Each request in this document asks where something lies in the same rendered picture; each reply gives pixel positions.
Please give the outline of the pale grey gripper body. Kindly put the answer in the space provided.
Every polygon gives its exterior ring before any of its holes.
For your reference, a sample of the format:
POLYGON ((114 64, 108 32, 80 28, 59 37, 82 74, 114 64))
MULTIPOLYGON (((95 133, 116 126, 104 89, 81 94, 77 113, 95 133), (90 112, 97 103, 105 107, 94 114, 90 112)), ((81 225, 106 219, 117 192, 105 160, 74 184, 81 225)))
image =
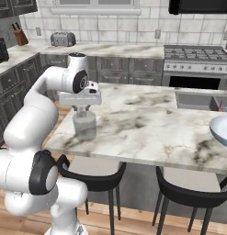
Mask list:
POLYGON ((59 103, 62 106, 94 106, 102 103, 101 94, 70 94, 60 92, 59 103))

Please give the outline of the clear glass cup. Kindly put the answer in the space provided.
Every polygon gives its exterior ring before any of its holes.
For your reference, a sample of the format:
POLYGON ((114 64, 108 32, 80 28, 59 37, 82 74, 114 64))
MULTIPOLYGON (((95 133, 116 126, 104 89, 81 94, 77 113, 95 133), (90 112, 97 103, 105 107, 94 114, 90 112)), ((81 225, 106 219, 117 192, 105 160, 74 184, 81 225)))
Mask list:
POLYGON ((90 141, 96 137, 96 115, 86 111, 84 117, 74 114, 74 131, 79 141, 90 141))

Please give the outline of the pale blue ice bowl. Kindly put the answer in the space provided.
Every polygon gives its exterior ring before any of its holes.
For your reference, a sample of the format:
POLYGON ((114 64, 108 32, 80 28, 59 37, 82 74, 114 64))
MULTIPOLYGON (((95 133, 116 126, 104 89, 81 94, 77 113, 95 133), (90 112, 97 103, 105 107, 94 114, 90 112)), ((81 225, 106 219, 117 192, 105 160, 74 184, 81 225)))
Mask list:
POLYGON ((210 122, 210 132, 222 145, 227 147, 227 116, 218 116, 210 122))

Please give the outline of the grey base cupboard run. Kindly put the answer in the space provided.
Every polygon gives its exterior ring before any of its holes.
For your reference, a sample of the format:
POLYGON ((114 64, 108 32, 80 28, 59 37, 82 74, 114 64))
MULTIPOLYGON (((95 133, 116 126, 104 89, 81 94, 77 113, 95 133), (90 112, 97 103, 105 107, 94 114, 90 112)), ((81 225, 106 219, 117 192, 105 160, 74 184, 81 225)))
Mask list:
POLYGON ((160 85, 163 59, 88 56, 90 80, 98 83, 160 85))
POLYGON ((23 100, 41 72, 40 55, 24 60, 0 74, 0 147, 8 122, 23 107, 23 100))

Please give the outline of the silver toaster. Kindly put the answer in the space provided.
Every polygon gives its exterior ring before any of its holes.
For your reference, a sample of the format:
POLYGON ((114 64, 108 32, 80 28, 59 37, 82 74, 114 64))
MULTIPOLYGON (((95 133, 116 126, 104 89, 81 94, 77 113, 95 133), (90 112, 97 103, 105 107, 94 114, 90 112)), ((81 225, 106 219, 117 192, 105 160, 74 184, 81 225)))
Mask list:
POLYGON ((58 47, 72 47, 76 44, 73 32, 54 32, 51 34, 51 45, 58 47))

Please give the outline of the black bar stool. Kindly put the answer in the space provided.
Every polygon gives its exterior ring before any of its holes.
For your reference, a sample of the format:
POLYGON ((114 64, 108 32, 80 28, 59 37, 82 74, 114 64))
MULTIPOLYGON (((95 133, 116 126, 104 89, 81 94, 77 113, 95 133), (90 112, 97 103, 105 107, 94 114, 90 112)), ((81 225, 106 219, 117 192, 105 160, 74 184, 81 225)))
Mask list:
POLYGON ((205 208, 200 235, 206 235, 212 210, 227 201, 227 176, 219 182, 215 173, 157 166, 156 177, 159 194, 152 225, 157 219, 159 207, 162 208, 156 235, 162 234, 170 201, 193 208, 187 231, 191 231, 198 209, 205 208))
POLYGON ((89 192, 107 192, 110 233, 115 235, 113 190, 116 190, 120 219, 119 183, 126 170, 125 162, 75 156, 71 162, 63 154, 57 161, 59 173, 86 183, 89 192))

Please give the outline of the brown knife block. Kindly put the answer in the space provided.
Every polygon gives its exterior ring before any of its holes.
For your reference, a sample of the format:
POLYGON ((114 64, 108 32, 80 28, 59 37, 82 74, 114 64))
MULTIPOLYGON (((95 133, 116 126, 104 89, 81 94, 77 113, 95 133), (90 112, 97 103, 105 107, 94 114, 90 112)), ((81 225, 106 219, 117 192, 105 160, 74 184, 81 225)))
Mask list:
POLYGON ((17 40, 17 45, 18 46, 24 46, 28 44, 28 39, 24 33, 24 31, 20 28, 18 23, 15 23, 12 25, 14 29, 14 34, 17 40))

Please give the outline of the black microwave oven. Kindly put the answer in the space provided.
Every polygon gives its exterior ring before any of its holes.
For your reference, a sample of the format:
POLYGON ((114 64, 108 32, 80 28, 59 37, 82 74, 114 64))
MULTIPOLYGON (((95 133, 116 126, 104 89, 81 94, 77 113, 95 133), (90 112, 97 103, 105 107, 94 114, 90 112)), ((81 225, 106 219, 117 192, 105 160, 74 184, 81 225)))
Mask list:
POLYGON ((0 38, 0 63, 6 62, 9 60, 8 51, 6 48, 6 43, 3 38, 0 38))

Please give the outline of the white framed window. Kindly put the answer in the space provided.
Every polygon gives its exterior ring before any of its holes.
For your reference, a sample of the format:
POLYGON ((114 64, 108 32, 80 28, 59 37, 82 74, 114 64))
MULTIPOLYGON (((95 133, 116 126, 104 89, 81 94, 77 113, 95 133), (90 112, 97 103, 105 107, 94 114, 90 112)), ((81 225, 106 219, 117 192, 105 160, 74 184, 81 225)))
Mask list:
POLYGON ((139 16, 139 0, 52 0, 54 15, 139 16))

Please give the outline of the grey sink basin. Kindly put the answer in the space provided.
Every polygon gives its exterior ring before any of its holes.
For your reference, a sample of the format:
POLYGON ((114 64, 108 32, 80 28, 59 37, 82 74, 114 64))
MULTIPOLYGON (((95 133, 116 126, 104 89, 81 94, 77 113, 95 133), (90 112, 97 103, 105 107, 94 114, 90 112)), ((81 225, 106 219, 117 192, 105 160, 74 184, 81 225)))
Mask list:
POLYGON ((177 88, 175 93, 178 108, 227 112, 227 91, 177 88))

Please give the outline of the steel range with oven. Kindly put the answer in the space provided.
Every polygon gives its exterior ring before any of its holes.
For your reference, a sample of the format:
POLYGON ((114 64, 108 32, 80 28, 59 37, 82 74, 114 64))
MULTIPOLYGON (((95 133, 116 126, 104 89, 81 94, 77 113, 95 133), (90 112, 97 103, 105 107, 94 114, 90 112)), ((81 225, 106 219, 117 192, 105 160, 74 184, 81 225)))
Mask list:
POLYGON ((164 45, 162 86, 227 90, 227 52, 220 46, 164 45))

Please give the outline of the black range hood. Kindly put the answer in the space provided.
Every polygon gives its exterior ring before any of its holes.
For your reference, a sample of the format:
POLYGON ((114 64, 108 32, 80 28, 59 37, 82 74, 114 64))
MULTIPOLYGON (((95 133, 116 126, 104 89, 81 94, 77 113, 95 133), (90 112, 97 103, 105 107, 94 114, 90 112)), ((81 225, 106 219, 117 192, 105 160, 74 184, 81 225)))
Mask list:
POLYGON ((227 0, 169 0, 168 12, 179 14, 227 14, 227 0))

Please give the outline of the grey wall cupboard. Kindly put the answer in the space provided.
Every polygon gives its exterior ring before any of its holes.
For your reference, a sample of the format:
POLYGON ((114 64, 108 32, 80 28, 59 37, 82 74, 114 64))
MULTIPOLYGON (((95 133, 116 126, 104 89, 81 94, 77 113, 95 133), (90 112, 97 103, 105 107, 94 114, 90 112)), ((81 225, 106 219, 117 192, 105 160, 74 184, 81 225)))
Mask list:
POLYGON ((0 0, 0 19, 36 12, 36 0, 0 0))

